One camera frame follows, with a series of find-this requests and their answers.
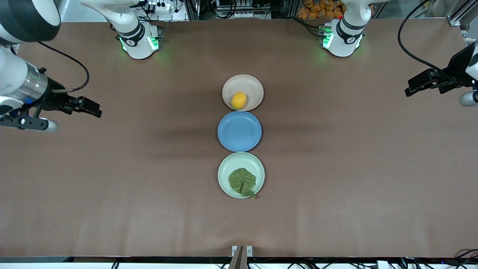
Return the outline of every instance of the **plate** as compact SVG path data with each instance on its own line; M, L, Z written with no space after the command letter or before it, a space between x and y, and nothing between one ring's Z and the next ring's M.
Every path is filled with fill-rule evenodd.
M232 108L232 97L236 92L242 91L247 95L246 104L238 111L249 111L256 108L264 98L264 87L261 82L249 75L237 75L230 78L222 87L222 99Z
M261 161L251 153L247 152L233 153L222 161L221 165L219 166L219 171L217 172L219 185L229 196L244 199L247 197L240 195L229 185L229 175L234 170L239 168L245 168L247 171L251 172L251 174L256 176L256 185L252 188L254 194L256 194L264 184L265 171Z
M221 144L230 151L248 151L261 140L261 123L249 112L234 111L219 122L217 136Z

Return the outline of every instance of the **leaf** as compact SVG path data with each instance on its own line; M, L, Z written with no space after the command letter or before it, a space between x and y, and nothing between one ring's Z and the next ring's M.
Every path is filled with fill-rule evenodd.
M229 175L229 185L233 190L245 197L256 198L252 188L256 186L256 176L245 168L239 168Z

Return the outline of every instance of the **metal bracket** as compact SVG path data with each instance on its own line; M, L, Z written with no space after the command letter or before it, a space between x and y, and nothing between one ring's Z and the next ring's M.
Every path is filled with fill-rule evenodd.
M249 252L246 250L245 246L233 246L236 247L236 251L232 256L231 263L229 264L229 268L231 269L247 269L247 256ZM247 249L250 247L250 252L252 254L252 246L247 246Z
M232 254L231 256L234 256L234 253L236 253L236 250L238 249L238 246L232 246ZM252 257L252 246L247 246L247 256Z
M450 26L461 26L460 21L452 21L450 16L447 16L446 19L448 20L448 24Z

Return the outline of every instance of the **light green plate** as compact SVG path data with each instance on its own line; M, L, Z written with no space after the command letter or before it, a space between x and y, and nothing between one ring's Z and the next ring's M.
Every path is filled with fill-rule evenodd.
M247 171L251 172L256 176L256 185L252 188L252 192L256 194L264 184L265 172L264 166L262 166L261 161L257 159L254 155L247 152L236 152L227 156L219 166L219 171L217 172L217 178L219 179L219 185L221 185L222 190L227 193L229 196L234 198L247 198L231 188L229 185L229 175L236 169L245 168Z

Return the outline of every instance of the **green led light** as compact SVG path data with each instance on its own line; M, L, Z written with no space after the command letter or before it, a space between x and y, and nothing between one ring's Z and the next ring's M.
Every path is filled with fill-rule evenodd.
M153 42L153 41L156 41L156 38L150 38L150 37L148 36L148 41L149 41L149 43L150 43L150 45L151 45L151 48L152 48L153 50L157 50L157 49L159 48L158 42Z
M123 40L120 38L121 44L123 45L123 50L126 51L126 45L124 44Z
M332 43L332 39L334 39L334 34L332 34L332 33L324 39L324 47L325 48L330 47L330 44Z
M355 48L358 48L360 46L360 40L362 39L363 35L360 35L360 37L358 38L357 40L357 45L355 46Z

